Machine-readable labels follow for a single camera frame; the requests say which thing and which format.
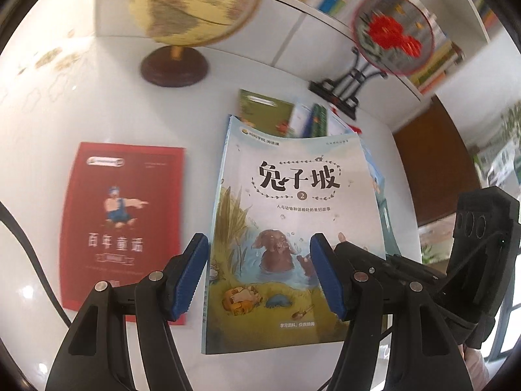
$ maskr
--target globe stand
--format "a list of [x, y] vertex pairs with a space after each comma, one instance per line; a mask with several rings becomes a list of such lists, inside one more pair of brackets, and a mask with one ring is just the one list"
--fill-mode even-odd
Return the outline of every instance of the globe stand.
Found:
[[141, 62], [142, 77], [163, 87], [190, 86], [203, 80], [207, 74], [207, 60], [200, 52], [189, 47], [161, 47]]

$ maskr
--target white table surface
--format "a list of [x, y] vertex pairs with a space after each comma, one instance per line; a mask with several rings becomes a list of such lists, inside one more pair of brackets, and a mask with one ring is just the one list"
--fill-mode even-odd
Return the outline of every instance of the white table surface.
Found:
[[[58, 298], [63, 201], [80, 142], [186, 148], [184, 246], [195, 232], [209, 233], [227, 114], [237, 113], [239, 88], [291, 101], [320, 102], [302, 79], [206, 48], [201, 51], [210, 62], [210, 74], [203, 82], [180, 90], [150, 85], [141, 79], [139, 63], [157, 47], [151, 40], [63, 40], [72, 29], [75, 37], [88, 35], [90, 30], [91, 19], [81, 18], [77, 12], [79, 7], [88, 12], [92, 2], [74, 3], [71, 0], [71, 5], [64, 7], [60, 0], [40, 0], [0, 55], [0, 201], [27, 233]], [[40, 69], [32, 67], [56, 46], [63, 48], [60, 57]], [[30, 62], [36, 51], [39, 53]], [[74, 52], [80, 59], [57, 71], [56, 61]], [[28, 67], [17, 75], [21, 66]], [[363, 139], [386, 178], [391, 223], [400, 250], [418, 261], [414, 207], [392, 134], [364, 111], [359, 111], [356, 125], [363, 130]], [[0, 337], [28, 379], [44, 390], [67, 330], [22, 248], [3, 224], [0, 287]], [[195, 390], [315, 391], [331, 375], [341, 343], [202, 355], [203, 294], [201, 280], [187, 325], [172, 328]], [[135, 384], [146, 391], [135, 324], [129, 323], [127, 329]], [[379, 361], [373, 384], [384, 379], [385, 371], [385, 363]]]

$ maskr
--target globe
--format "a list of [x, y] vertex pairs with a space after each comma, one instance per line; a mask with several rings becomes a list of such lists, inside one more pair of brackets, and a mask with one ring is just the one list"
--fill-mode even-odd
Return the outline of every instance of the globe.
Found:
[[143, 60], [143, 77], [170, 87], [199, 82], [207, 75], [208, 63], [191, 47], [211, 44], [236, 32], [251, 18], [259, 1], [130, 0], [130, 13], [146, 35], [169, 45]]

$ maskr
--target black cable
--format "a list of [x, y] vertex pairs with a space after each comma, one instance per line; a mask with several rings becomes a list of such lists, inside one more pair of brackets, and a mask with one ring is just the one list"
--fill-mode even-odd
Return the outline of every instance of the black cable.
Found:
[[36, 275], [38, 276], [38, 279], [40, 280], [40, 283], [42, 284], [43, 289], [45, 290], [45, 293], [49, 297], [50, 302], [53, 303], [53, 306], [58, 312], [59, 316], [67, 325], [67, 328], [69, 328], [71, 325], [71, 321], [67, 316], [67, 313], [65, 313], [65, 311], [63, 310], [63, 307], [60, 305], [58, 299], [56, 298], [56, 295], [54, 295], [53, 289], [50, 287], [49, 281], [47, 280], [47, 277], [43, 272], [42, 265], [40, 264], [40, 261], [38, 260], [38, 257], [35, 253], [35, 249], [31, 245], [31, 242], [29, 241], [29, 238], [27, 238], [27, 235], [25, 235], [25, 232], [23, 232], [23, 229], [20, 227], [18, 222], [16, 222], [16, 219], [9, 212], [9, 210], [7, 210], [7, 208], [2, 204], [2, 202], [0, 202], [0, 222], [6, 225], [7, 229], [15, 236], [15, 238], [18, 240], [18, 242], [24, 249], [27, 257], [29, 258], [29, 261], [31, 262], [33, 269], [36, 272]]
[[[384, 332], [382, 332], [382, 335], [380, 335], [380, 341], [382, 341], [382, 339], [384, 339], [386, 336], [388, 336], [391, 332], [392, 332], [392, 326], [390, 326]], [[325, 387], [327, 387], [329, 385], [330, 382], [331, 382], [331, 378], [329, 378], [327, 381], [325, 381], [324, 384], [322, 384], [322, 386], [319, 389], [317, 389], [317, 391], [322, 391]]]

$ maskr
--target red flower embroidery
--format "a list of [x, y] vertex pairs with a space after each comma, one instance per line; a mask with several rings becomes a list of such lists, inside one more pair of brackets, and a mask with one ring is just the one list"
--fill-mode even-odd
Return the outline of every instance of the red flower embroidery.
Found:
[[367, 33], [384, 50], [402, 45], [403, 26], [391, 16], [374, 14]]
[[418, 58], [421, 55], [421, 42], [410, 35], [403, 37], [400, 48], [411, 57]]

